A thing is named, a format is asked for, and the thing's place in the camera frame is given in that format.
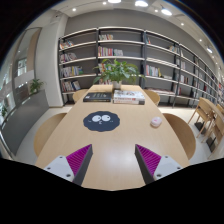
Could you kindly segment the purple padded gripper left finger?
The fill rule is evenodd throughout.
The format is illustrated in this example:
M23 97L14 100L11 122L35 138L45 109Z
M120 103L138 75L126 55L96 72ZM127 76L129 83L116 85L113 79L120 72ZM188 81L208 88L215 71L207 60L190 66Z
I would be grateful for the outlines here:
M87 145L68 156L59 155L44 170L81 186L92 155L92 145Z

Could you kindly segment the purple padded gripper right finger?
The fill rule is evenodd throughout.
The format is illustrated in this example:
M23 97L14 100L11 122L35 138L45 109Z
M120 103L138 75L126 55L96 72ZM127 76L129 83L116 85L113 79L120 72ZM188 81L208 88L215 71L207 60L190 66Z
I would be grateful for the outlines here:
M135 156L146 185L182 169L172 157L160 156L139 144L135 145Z

